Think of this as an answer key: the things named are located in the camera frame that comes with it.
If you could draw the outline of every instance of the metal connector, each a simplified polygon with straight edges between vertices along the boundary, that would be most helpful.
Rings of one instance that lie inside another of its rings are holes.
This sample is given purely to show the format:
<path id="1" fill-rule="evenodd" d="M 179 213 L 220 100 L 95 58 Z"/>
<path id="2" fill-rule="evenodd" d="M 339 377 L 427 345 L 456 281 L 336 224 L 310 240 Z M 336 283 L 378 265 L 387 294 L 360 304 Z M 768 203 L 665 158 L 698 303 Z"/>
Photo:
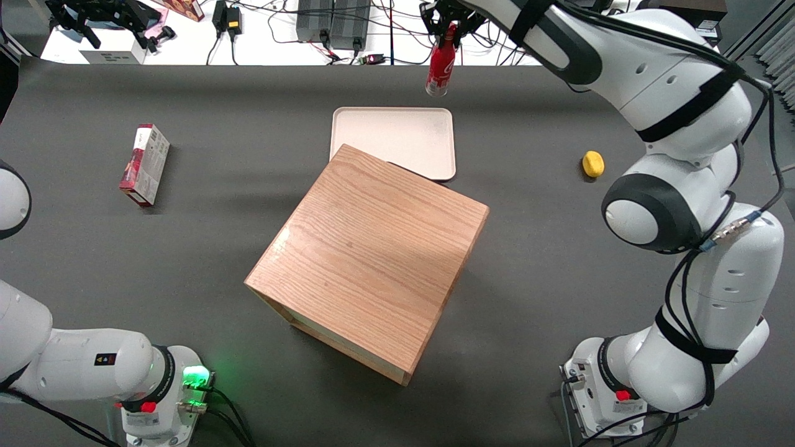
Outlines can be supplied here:
<path id="1" fill-rule="evenodd" d="M 751 222 L 752 220 L 748 219 L 748 216 L 732 221 L 727 226 L 713 233 L 712 237 L 710 237 L 707 242 L 701 244 L 701 247 L 699 247 L 700 250 L 709 251 L 719 243 L 734 239 L 738 234 L 745 231 L 745 229 L 751 225 Z"/>
<path id="2" fill-rule="evenodd" d="M 207 404 L 202 402 L 190 401 L 190 402 L 179 402 L 176 405 L 178 410 L 182 410 L 186 413 L 194 413 L 194 414 L 205 414 L 207 413 Z"/>
<path id="3" fill-rule="evenodd" d="M 719 242 L 724 241 L 725 239 L 734 238 L 745 227 L 747 227 L 749 225 L 750 225 L 750 220 L 748 220 L 747 217 L 743 217 L 743 218 L 737 219 L 737 220 L 731 222 L 730 224 L 728 224 L 727 226 L 725 226 L 725 227 L 719 229 L 718 231 L 716 231 L 715 234 L 712 235 L 712 237 L 710 239 L 712 239 L 712 241 L 715 242 L 715 243 L 719 243 Z"/>

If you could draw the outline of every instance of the dark gray table surface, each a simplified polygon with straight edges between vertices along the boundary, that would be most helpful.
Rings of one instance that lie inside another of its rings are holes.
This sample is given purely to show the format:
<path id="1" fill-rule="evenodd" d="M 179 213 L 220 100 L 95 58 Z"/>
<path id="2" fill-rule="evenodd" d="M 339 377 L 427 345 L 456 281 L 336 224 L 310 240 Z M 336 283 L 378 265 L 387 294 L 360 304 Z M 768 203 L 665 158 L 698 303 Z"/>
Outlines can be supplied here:
<path id="1" fill-rule="evenodd" d="M 125 328 L 195 349 L 262 446 L 565 445 L 557 365 L 586 337 L 650 324 L 673 268 L 618 241 L 599 214 L 642 144 L 607 102 L 543 68 L 456 68 L 443 99 L 425 94 L 426 70 L 26 60 L 0 157 L 29 182 L 33 211 L 0 244 L 0 278 L 47 305 L 57 328 Z M 449 186 L 491 207 L 407 388 L 290 328 L 242 283 L 328 161 L 341 106 L 448 108 Z M 173 144 L 146 211 L 118 191 L 141 122 Z M 760 143 L 734 187 L 756 204 L 775 186 Z M 586 150 L 607 162 L 593 183 L 578 169 Z M 775 211 L 791 238 L 791 216 Z M 791 444 L 793 253 L 790 242 L 767 345 L 681 427 L 678 447 Z M 104 428 L 108 405 L 53 406 Z M 234 444 L 210 418 L 194 439 Z M 90 443 L 0 405 L 0 445 Z"/>

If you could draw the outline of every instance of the wood grain surface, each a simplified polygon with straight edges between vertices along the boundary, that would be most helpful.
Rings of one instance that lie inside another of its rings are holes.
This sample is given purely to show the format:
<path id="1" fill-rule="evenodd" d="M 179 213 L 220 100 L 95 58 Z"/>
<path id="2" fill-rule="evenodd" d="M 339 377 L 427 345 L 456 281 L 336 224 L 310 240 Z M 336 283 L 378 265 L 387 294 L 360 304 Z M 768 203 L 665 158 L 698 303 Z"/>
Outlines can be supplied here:
<path id="1" fill-rule="evenodd" d="M 245 283 L 291 324 L 405 385 L 488 211 L 343 146 Z"/>

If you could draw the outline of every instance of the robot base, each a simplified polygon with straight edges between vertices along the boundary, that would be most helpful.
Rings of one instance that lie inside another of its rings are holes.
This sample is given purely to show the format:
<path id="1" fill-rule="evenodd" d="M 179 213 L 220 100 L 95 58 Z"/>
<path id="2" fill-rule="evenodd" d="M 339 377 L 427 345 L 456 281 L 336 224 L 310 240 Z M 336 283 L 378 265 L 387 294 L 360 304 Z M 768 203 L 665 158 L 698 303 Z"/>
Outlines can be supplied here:
<path id="1" fill-rule="evenodd" d="M 199 415 L 178 410 L 179 402 L 204 402 L 206 393 L 183 385 L 183 370 L 201 365 L 199 356 L 185 346 L 169 346 L 174 356 L 174 381 L 153 413 L 130 413 L 122 408 L 127 445 L 134 447 L 179 447 L 191 441 Z"/>
<path id="2" fill-rule="evenodd" d="M 579 377 L 568 385 L 574 415 L 583 437 L 592 437 L 604 427 L 626 419 L 633 414 L 646 412 L 646 401 L 641 399 L 619 402 L 615 393 L 602 379 L 597 364 L 597 351 L 603 338 L 589 338 L 577 345 L 572 358 L 560 366 L 564 379 Z M 643 417 L 616 426 L 599 437 L 626 437 L 643 433 Z"/>

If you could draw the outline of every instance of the white table surface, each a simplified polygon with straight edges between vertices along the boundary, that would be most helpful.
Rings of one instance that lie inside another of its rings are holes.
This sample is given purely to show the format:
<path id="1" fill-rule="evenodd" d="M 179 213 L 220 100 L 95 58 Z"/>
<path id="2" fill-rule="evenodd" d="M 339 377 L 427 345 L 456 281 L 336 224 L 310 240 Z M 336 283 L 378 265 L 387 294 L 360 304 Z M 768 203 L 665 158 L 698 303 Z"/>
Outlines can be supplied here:
<path id="1" fill-rule="evenodd" d="M 380 1 L 388 6 L 388 0 L 374 0 L 374 4 L 381 6 Z M 142 0 L 149 6 L 162 8 L 162 6 L 149 0 Z M 329 59 L 320 53 L 309 43 L 278 43 L 279 41 L 295 41 L 295 21 L 296 14 L 284 14 L 276 12 L 282 6 L 282 1 L 271 2 L 270 0 L 248 0 L 243 1 L 247 5 L 265 6 L 273 10 L 247 10 L 241 7 L 242 30 L 243 34 L 235 39 L 235 59 L 239 65 L 325 65 Z M 430 53 L 430 40 L 427 36 L 412 36 L 398 26 L 416 33 L 427 33 L 425 26 L 419 17 L 418 0 L 394 0 L 393 20 L 394 28 L 394 54 L 395 59 L 408 62 L 422 62 Z M 200 22 L 192 21 L 173 11 L 169 11 L 165 24 L 171 26 L 176 33 L 176 38 L 172 41 L 164 41 L 160 50 L 150 53 L 144 59 L 144 65 L 205 65 L 207 55 L 215 42 L 215 29 L 212 26 L 212 11 L 215 0 L 207 0 L 204 3 L 204 19 Z M 298 0 L 287 0 L 285 9 L 296 10 Z M 626 1 L 617 0 L 614 8 L 625 9 Z M 390 54 L 390 21 L 388 13 L 377 9 L 375 6 L 370 8 L 370 22 L 368 26 L 368 36 L 365 49 L 360 56 L 372 53 L 383 53 L 385 56 Z M 112 33 L 129 33 L 127 30 L 112 31 Z M 491 35 L 493 40 L 503 43 L 506 41 L 505 33 L 489 23 L 481 26 L 478 34 L 482 36 Z M 64 64 L 88 64 L 83 55 L 78 51 L 78 43 L 70 37 L 64 35 L 60 27 L 55 28 L 47 41 L 41 59 L 51 60 Z M 495 45 L 493 48 L 486 48 L 479 43 L 472 35 L 466 36 L 461 41 L 461 49 L 456 58 L 456 65 L 497 65 L 505 61 L 504 65 L 539 65 L 530 56 L 521 58 L 520 52 L 511 55 L 514 45 L 510 40 L 505 43 L 507 48 Z M 342 58 L 350 58 L 352 51 L 339 50 L 335 53 Z M 348 60 L 336 64 L 347 64 Z M 231 42 L 227 34 L 222 35 L 222 39 L 212 52 L 210 65 L 233 65 L 231 56 Z"/>

